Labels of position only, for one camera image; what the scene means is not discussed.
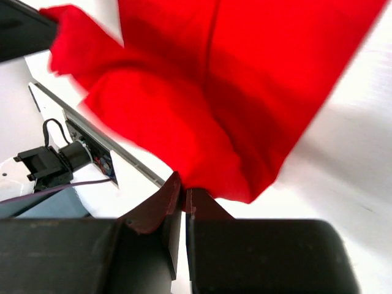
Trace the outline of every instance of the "black cable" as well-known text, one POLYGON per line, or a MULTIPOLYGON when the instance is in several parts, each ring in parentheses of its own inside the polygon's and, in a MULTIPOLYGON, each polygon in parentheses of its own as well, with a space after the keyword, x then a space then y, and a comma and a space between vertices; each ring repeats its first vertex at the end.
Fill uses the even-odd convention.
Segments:
POLYGON ((43 125, 42 125, 42 132, 43 132, 43 138, 44 138, 44 140, 45 140, 45 147, 48 147, 48 146, 49 146, 48 123, 49 123, 50 121, 55 122, 55 123, 59 126, 62 137, 63 137, 64 140, 67 142, 67 144, 70 145, 70 142, 67 140, 66 134, 64 133, 64 129, 62 128, 61 123, 60 123, 57 119, 50 118, 50 119, 47 119, 46 121, 44 121, 44 122, 43 122, 43 125))
POLYGON ((47 189, 47 190, 39 191, 37 193, 31 193, 31 194, 26 194, 26 195, 14 197, 14 198, 6 199, 6 200, 3 200, 3 201, 0 201, 0 204, 14 202, 14 201, 18 201, 18 200, 23 200, 23 199, 27 199, 27 198, 30 198, 30 197, 45 196, 46 194, 53 193, 53 192, 58 192, 58 191, 61 191, 63 189, 67 189, 67 188, 70 188, 70 187, 77 187, 77 186, 83 186, 83 185, 92 185, 92 184, 102 184, 102 183, 106 183, 106 182, 110 182, 110 181, 111 181, 111 179, 100 179, 98 181, 85 181, 85 182, 78 182, 78 183, 72 183, 72 184, 65 184, 65 185, 62 185, 62 186, 58 186, 58 187, 50 188, 50 189, 47 189))

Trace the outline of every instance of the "red cloth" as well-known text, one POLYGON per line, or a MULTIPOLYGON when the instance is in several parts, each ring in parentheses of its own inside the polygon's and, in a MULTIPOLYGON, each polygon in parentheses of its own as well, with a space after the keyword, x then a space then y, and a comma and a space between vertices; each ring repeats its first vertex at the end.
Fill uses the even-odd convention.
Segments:
POLYGON ((186 188, 250 203, 322 106, 385 0, 118 0, 125 48, 74 6, 50 69, 186 188))

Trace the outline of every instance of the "black plastic part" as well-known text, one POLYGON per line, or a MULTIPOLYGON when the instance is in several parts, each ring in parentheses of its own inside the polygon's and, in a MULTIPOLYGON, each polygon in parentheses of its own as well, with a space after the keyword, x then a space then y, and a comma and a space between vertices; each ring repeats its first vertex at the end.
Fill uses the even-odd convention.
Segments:
POLYGON ((180 187, 174 173, 117 220, 0 220, 0 293, 169 294, 180 187))
POLYGON ((59 149, 59 155, 67 162, 72 172, 91 163, 91 157, 80 141, 75 141, 59 149))
POLYGON ((67 163, 51 146, 38 147, 19 153, 14 160, 22 161, 31 172, 26 176, 30 181, 37 181, 34 187, 36 192, 68 184, 74 178, 67 163))
POLYGON ((359 293, 327 222, 234 219, 201 189, 188 190, 186 203, 194 294, 359 293))
POLYGON ((16 0, 0 0, 0 62, 47 50, 57 24, 16 0))
POLYGON ((113 162, 110 156, 110 150, 104 148, 97 140, 88 135, 81 127, 72 122, 66 120, 66 126, 70 133, 72 141, 83 141, 87 144, 91 157, 94 164, 102 170, 102 173, 113 180, 117 184, 116 173, 113 166, 113 162))

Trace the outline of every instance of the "white table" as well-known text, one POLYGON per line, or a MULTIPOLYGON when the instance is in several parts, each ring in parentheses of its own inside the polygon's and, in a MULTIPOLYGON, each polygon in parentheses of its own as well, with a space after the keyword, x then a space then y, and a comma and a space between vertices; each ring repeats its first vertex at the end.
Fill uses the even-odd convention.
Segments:
MULTIPOLYGON (((24 1, 36 8, 66 2, 24 1)), ((115 0, 72 2, 122 42, 115 0)), ((219 200, 235 217, 328 220, 344 239, 363 293, 392 293, 391 27, 392 7, 389 7, 327 104, 286 160, 275 184, 251 205, 219 200)), ((47 72, 48 57, 49 52, 26 57, 32 76, 97 123, 77 107, 85 93, 68 78, 56 78, 47 72)), ((61 110, 48 106, 43 115, 61 117, 61 110)), ((108 130, 105 132, 162 178, 170 175, 171 170, 156 157, 108 130)), ((57 138, 56 144, 61 144, 60 141, 61 138, 57 138)), ((105 187, 101 185, 97 188, 99 197, 89 197, 82 190, 78 191, 93 216, 119 216, 157 189, 149 186, 121 159, 115 159, 115 164, 117 175, 122 177, 131 173, 136 180, 131 183, 120 180, 119 190, 110 183, 105 187)), ((78 181, 98 177, 99 173, 93 167, 75 175, 78 181)), ((174 294, 189 293, 183 235, 178 271, 178 280, 173 283, 172 291, 174 294)))

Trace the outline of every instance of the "purple cable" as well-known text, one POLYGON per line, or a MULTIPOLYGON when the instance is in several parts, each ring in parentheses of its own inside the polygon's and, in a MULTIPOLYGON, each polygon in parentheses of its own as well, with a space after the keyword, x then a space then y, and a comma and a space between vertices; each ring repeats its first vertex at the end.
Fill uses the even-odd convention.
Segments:
POLYGON ((47 189, 47 190, 39 191, 37 193, 26 194, 26 195, 22 195, 22 196, 19 196, 19 197, 14 197, 14 198, 10 198, 10 199, 7 199, 7 200, 3 200, 3 201, 0 201, 0 204, 14 202, 14 201, 17 201, 17 200, 28 199, 30 197, 44 196, 44 195, 47 195, 49 193, 58 192, 58 191, 61 191, 63 189, 67 189, 67 188, 71 188, 71 187, 92 185, 92 184, 102 184, 102 183, 106 183, 106 182, 110 182, 110 181, 111 181, 111 179, 100 179, 100 180, 97 180, 97 181, 85 181, 85 182, 66 184, 66 185, 50 188, 50 189, 47 189))

